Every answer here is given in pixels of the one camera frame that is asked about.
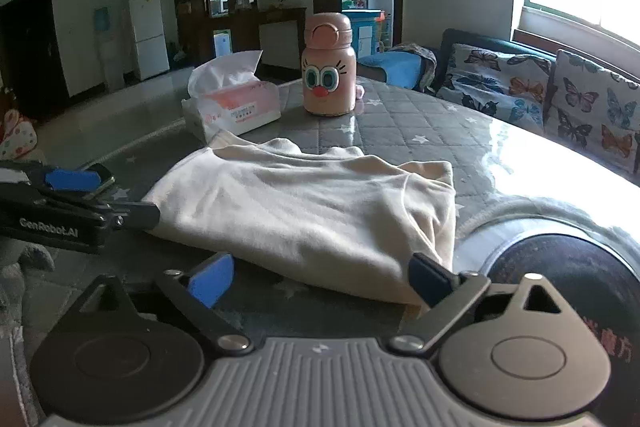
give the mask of white refrigerator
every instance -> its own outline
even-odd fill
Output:
[[[129,0],[140,80],[169,70],[160,0]]]

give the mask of gray tablecloth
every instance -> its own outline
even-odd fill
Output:
[[[280,120],[242,137],[254,142],[289,138],[307,153],[359,146],[392,164],[448,160],[454,167],[460,229],[474,220],[492,219],[492,211],[499,214],[505,204],[508,212],[514,212],[514,204],[530,203],[523,213],[579,215],[612,237],[633,240],[640,233],[636,232],[640,189],[591,160],[426,94],[365,79],[360,83],[366,90],[364,99],[353,114],[338,118],[307,113],[300,81],[281,86]],[[109,197],[140,199],[177,161],[201,146],[178,122],[102,158],[118,181]],[[142,232],[114,234],[100,256],[60,250],[53,254],[55,272],[26,274],[28,356],[97,275],[114,274],[137,282],[158,270],[189,269],[210,255]],[[455,259],[454,267],[464,261]],[[410,317],[401,305],[306,287],[241,261],[234,285],[216,309],[249,335],[383,335]]]

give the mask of gray ribbed plate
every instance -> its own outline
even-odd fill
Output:
[[[555,427],[598,427],[584,415]],[[218,360],[190,397],[136,427],[513,426],[462,405],[419,359],[373,339],[269,339]],[[42,427],[79,427],[57,417]]]

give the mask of window frame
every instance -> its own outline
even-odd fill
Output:
[[[617,39],[617,40],[619,40],[621,42],[624,42],[628,46],[631,46],[632,48],[635,48],[636,50],[640,51],[640,42],[630,41],[629,39],[623,37],[622,35],[619,35],[617,33],[609,31],[609,30],[607,30],[606,28],[604,28],[603,26],[601,26],[599,24],[593,24],[593,23],[591,23],[589,21],[586,21],[585,19],[581,19],[580,17],[577,17],[575,15],[571,15],[570,13],[562,12],[560,10],[556,10],[555,8],[551,8],[549,6],[544,6],[542,4],[537,4],[535,2],[532,2],[531,0],[524,0],[524,6],[529,7],[529,8],[534,8],[536,10],[540,10],[540,11],[543,11],[543,12],[551,13],[551,14],[556,15],[558,17],[562,17],[563,19],[568,19],[570,21],[580,23],[583,26],[587,26],[587,27],[592,28],[594,30],[597,30],[597,31],[599,31],[601,33],[604,33],[605,35],[608,35],[609,37],[613,37],[614,39]]]

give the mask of window sill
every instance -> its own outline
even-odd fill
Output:
[[[519,29],[562,42],[640,77],[640,50],[594,28],[524,6]]]

